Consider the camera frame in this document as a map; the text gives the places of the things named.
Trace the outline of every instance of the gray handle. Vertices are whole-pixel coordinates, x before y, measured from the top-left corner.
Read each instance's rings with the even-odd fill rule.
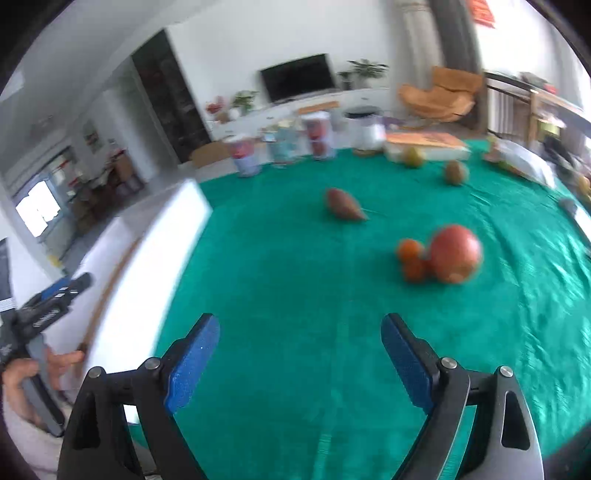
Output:
[[[39,373],[33,378],[24,380],[22,389],[27,400],[47,427],[47,431],[54,437],[61,437],[64,435],[66,418],[60,410],[56,392],[49,382],[45,350],[46,346],[40,335],[27,344],[29,356],[39,363]]]

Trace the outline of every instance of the ceiling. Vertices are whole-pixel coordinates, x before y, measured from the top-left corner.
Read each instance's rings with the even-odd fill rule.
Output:
[[[0,171],[52,131],[67,130],[111,73],[156,32],[212,2],[74,0],[22,58],[23,87],[0,102]]]

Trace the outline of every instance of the black tv screen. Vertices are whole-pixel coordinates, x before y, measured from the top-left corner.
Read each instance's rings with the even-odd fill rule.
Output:
[[[275,65],[261,74],[271,102],[335,87],[326,54]]]

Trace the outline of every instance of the person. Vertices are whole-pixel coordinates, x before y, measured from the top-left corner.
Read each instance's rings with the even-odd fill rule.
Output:
[[[62,391],[60,379],[70,368],[80,365],[84,356],[82,351],[57,355],[47,348],[50,383],[59,393],[60,408],[67,419],[72,412],[72,402],[77,392]],[[17,358],[6,366],[2,373],[4,422],[12,441],[40,480],[56,480],[62,439],[47,432],[22,389],[23,380],[33,377],[38,371],[38,363],[30,358]],[[150,451],[135,442],[134,448],[144,475],[147,478],[158,478],[153,476],[156,467]]]

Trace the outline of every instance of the black lid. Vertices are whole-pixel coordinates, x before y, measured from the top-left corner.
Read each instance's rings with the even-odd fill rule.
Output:
[[[364,118],[366,116],[380,115],[381,113],[382,111],[376,106],[363,105],[348,110],[347,112],[345,112],[345,117]]]

